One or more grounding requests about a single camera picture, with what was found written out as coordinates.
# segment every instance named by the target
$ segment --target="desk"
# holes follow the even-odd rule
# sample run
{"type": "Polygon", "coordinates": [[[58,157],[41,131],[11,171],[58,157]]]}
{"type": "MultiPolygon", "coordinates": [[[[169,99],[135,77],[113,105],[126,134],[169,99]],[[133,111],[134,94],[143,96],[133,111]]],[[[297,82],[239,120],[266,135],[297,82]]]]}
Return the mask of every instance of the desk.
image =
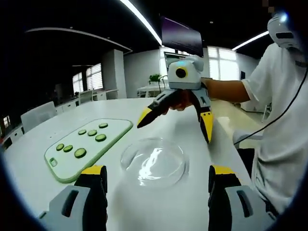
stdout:
{"type": "Polygon", "coordinates": [[[138,88],[137,89],[137,97],[140,97],[141,96],[141,92],[145,92],[145,98],[148,98],[150,97],[150,92],[153,92],[153,91],[163,91],[164,89],[168,89],[169,88],[169,84],[166,83],[165,85],[163,84],[152,84],[152,85],[149,85],[149,86],[145,86],[145,87],[142,87],[142,88],[138,88]]]}
{"type": "Polygon", "coordinates": [[[109,231],[206,230],[208,226],[208,169],[212,163],[231,167],[242,183],[250,179],[237,151],[216,120],[212,142],[205,142],[193,107],[183,112],[169,111],[153,123],[137,129],[141,111],[153,99],[121,99],[86,103],[57,115],[30,130],[4,153],[4,161],[16,191],[35,215],[48,209],[67,184],[52,176],[44,161],[46,149],[78,127],[98,118],[129,119],[134,127],[96,164],[108,171],[109,231]],[[148,137],[162,137],[176,142],[189,160],[188,173],[167,189],[132,193],[123,182],[125,172],[120,157],[131,143],[148,137]]]}
{"type": "Polygon", "coordinates": [[[113,89],[113,90],[101,90],[101,91],[96,91],[93,90],[92,94],[92,100],[93,101],[99,101],[99,100],[107,100],[107,94],[111,92],[118,92],[118,89],[113,89]]]}

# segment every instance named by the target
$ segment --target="white chair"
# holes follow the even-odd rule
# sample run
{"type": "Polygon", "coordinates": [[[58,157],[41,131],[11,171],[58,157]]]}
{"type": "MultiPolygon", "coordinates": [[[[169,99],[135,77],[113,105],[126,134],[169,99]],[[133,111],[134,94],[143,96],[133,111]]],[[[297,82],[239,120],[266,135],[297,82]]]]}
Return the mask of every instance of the white chair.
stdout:
{"type": "Polygon", "coordinates": [[[24,131],[27,133],[37,125],[57,115],[54,103],[48,102],[21,115],[24,131]]]}
{"type": "MultiPolygon", "coordinates": [[[[233,143],[237,143],[241,139],[244,139],[245,137],[249,136],[252,132],[244,131],[244,130],[235,130],[233,133],[233,143]]],[[[247,138],[247,140],[257,140],[260,141],[263,137],[263,131],[258,132],[257,134],[247,138]]],[[[240,143],[237,143],[234,145],[236,149],[240,148],[240,143]]]]}
{"type": "Polygon", "coordinates": [[[93,91],[91,90],[80,92],[79,93],[79,105],[92,101],[92,92],[93,91]]]}

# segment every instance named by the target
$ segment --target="glass bowl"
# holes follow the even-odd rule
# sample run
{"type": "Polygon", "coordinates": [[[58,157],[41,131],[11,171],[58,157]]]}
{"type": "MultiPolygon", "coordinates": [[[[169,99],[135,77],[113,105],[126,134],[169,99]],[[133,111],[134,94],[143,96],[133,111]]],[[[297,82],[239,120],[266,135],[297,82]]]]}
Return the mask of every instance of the glass bowl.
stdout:
{"type": "Polygon", "coordinates": [[[130,183],[148,187],[175,184],[185,170],[182,149],[162,138],[147,138],[131,144],[122,154],[121,167],[130,183]]]}

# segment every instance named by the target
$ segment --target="wall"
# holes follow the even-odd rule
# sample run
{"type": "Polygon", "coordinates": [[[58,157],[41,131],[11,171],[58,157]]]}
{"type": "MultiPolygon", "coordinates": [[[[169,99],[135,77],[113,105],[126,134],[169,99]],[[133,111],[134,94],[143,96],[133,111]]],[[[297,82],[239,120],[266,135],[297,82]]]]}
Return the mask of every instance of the wall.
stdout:
{"type": "Polygon", "coordinates": [[[124,74],[128,98],[137,97],[137,89],[147,86],[152,74],[160,73],[159,50],[124,56],[124,74]]]}
{"type": "MultiPolygon", "coordinates": [[[[207,48],[203,48],[204,68],[202,77],[210,77],[209,57],[207,48]]],[[[145,51],[137,54],[128,54],[124,56],[124,73],[126,83],[126,93],[128,98],[137,96],[137,89],[148,85],[149,76],[155,73],[161,73],[160,65],[165,65],[161,59],[160,50],[145,51]]],[[[240,71],[246,73],[249,77],[259,60],[252,57],[237,54],[237,63],[240,71]]]]}
{"type": "Polygon", "coordinates": [[[126,84],[125,84],[125,73],[124,73],[124,57],[123,52],[114,50],[115,55],[115,81],[116,88],[118,89],[117,96],[119,99],[127,98],[126,95],[126,84]]]}
{"type": "Polygon", "coordinates": [[[240,73],[241,71],[244,71],[246,73],[246,78],[251,75],[256,66],[259,64],[259,60],[244,54],[236,53],[236,60],[239,66],[240,73]]]}
{"type": "Polygon", "coordinates": [[[107,52],[102,57],[102,76],[103,86],[105,89],[116,89],[116,70],[115,66],[115,53],[114,50],[107,52]]]}
{"type": "Polygon", "coordinates": [[[82,76],[82,87],[83,87],[83,90],[88,90],[87,69],[83,69],[81,71],[81,76],[82,76]]]}

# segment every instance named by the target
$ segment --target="office chair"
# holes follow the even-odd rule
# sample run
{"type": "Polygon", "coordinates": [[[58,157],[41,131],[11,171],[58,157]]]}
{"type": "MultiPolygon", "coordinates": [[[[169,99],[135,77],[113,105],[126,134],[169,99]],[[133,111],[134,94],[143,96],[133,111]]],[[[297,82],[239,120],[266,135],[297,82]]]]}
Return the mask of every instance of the office chair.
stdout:
{"type": "Polygon", "coordinates": [[[37,125],[57,115],[53,101],[32,109],[20,116],[24,131],[27,133],[37,125]]]}

